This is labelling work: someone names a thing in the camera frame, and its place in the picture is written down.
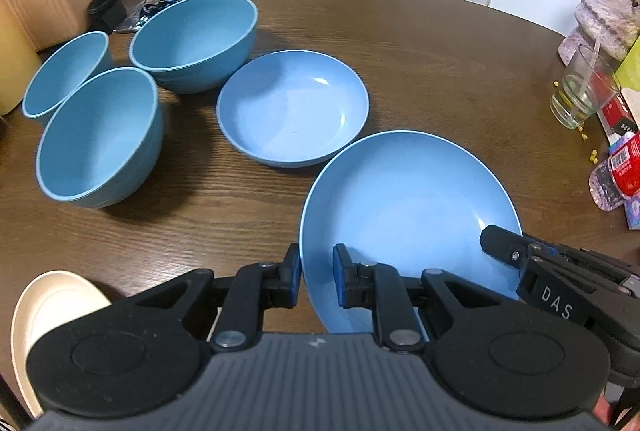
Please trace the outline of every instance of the blue bowl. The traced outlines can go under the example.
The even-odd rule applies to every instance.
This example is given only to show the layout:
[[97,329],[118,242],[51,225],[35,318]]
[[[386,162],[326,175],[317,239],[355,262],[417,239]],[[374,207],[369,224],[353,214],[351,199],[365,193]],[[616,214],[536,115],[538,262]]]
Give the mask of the blue bowl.
[[331,333],[372,329],[370,311],[338,306],[335,243],[354,262],[409,277],[441,268],[515,299],[518,271],[480,247],[491,223],[522,233],[500,182],[462,147],[417,131],[363,138],[324,167],[306,198],[300,252],[311,303]]
[[240,153],[274,167],[302,167],[331,158],[356,138],[369,96],[338,59],[288,50],[240,68],[220,91],[216,113]]
[[24,92],[23,114],[46,126],[70,93],[110,68],[113,61],[107,34],[89,32],[70,40],[33,75]]
[[129,59],[175,93],[220,85],[249,56],[258,9],[250,0],[184,0],[133,37]]
[[38,184],[59,202],[113,205],[143,184],[161,144],[154,80],[116,68],[88,80],[55,112],[38,146]]

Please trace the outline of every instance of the wooden table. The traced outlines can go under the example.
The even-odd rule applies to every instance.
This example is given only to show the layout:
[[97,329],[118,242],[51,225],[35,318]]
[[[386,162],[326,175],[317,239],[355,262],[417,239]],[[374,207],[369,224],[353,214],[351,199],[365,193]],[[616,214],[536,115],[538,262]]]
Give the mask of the wooden table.
[[[585,142],[549,110],[563,70],[560,35],[459,0],[253,1],[260,18],[252,56],[318,50],[362,77],[371,108],[361,136],[410,128],[446,137],[495,173],[528,233],[639,262],[640,234],[626,229],[621,209],[598,210],[587,188],[591,149],[606,147],[597,119],[586,123]],[[129,41],[111,37],[119,65],[129,64]],[[191,268],[230,275],[279,261],[297,240],[321,166],[284,171],[241,156],[220,133],[216,97],[163,91],[158,165],[132,197],[103,210],[44,197],[34,177],[42,130],[19,111],[9,115],[13,128],[0,138],[0,372],[12,386],[12,312],[38,274],[71,270],[115,298]],[[304,293],[293,311],[267,312],[265,327],[323,331]]]

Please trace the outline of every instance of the cup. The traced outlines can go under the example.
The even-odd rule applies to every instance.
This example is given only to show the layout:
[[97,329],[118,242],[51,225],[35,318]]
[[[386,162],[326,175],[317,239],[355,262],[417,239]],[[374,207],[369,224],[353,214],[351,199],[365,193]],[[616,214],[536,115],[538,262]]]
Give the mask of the cup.
[[576,129],[592,114],[602,109],[620,91],[613,69],[587,45],[580,45],[564,71],[556,93],[549,101],[558,122]]

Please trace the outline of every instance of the blue plate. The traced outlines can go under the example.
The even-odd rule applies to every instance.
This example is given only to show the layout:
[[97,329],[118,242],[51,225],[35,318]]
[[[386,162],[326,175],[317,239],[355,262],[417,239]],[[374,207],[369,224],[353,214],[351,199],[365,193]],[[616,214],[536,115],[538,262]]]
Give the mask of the blue plate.
[[369,96],[358,74],[338,59],[288,50],[240,68],[222,88],[216,113],[240,153],[274,167],[303,167],[356,138]]
[[300,223],[306,289],[330,333],[369,332],[371,312],[338,306],[332,248],[420,277],[442,268],[516,298],[518,272],[486,255],[480,232],[494,223],[521,234],[507,193],[462,147],[417,131],[386,131],[345,148],[311,187]]

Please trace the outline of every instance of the cardboard box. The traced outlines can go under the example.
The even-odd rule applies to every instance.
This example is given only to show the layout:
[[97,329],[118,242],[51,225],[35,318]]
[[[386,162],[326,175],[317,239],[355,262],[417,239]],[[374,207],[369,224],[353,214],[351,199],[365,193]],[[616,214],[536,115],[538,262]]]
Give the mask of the cardboard box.
[[631,116],[631,113],[620,96],[614,96],[605,107],[602,108],[602,113],[614,133],[624,135],[627,131],[634,133],[638,131],[638,126],[634,118]]

